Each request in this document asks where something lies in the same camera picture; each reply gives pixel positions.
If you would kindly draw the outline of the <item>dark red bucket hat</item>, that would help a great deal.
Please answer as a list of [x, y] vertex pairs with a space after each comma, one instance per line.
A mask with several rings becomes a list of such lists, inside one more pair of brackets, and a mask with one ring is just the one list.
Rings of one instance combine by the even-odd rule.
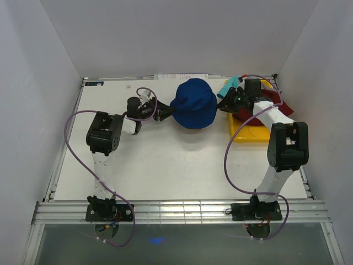
[[[262, 89], [262, 96], [266, 98], [266, 100], [273, 102], [274, 104], [280, 103], [280, 97], [279, 95], [273, 90], [273, 89]], [[279, 110], [283, 112], [284, 115], [290, 116], [291, 114], [294, 113], [294, 110], [290, 108], [285, 102], [281, 106], [279, 106]], [[252, 116], [252, 113], [247, 110], [242, 108], [239, 113], [233, 114], [233, 117], [240, 122], [244, 123], [246, 120], [248, 120]], [[261, 120], [258, 118], [254, 118], [248, 123], [249, 126], [265, 126]]]

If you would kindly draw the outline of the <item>blue bucket hat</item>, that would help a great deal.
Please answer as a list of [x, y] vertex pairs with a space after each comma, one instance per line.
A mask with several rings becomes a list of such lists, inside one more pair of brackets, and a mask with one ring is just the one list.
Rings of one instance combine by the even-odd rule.
[[217, 98], [210, 85], [199, 78], [180, 84], [170, 106], [175, 121], [184, 128], [199, 130], [210, 126], [217, 113]]

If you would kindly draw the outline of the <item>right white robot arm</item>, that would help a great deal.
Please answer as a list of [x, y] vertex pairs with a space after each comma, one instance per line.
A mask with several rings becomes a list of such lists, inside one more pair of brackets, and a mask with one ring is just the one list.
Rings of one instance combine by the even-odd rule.
[[243, 208], [255, 219], [277, 211], [280, 192], [289, 177], [309, 160], [308, 125], [296, 122], [281, 110], [284, 101], [278, 102], [263, 95], [259, 75], [242, 75], [237, 87], [231, 87], [218, 104], [218, 109], [232, 115], [247, 110], [249, 118], [235, 131], [241, 130], [254, 119], [258, 119], [269, 130], [267, 149], [269, 167], [265, 176], [253, 192], [250, 202]]

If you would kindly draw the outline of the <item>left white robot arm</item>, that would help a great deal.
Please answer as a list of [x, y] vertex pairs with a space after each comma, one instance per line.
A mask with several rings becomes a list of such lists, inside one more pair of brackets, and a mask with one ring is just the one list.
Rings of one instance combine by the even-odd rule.
[[121, 115], [97, 112], [86, 135], [86, 143], [92, 152], [95, 192], [88, 197], [93, 211], [104, 220], [112, 220], [117, 214], [115, 196], [107, 190], [113, 176], [113, 161], [122, 133], [136, 135], [142, 127], [142, 120], [152, 118], [162, 121], [175, 111], [155, 97], [131, 97], [127, 100], [127, 111]]

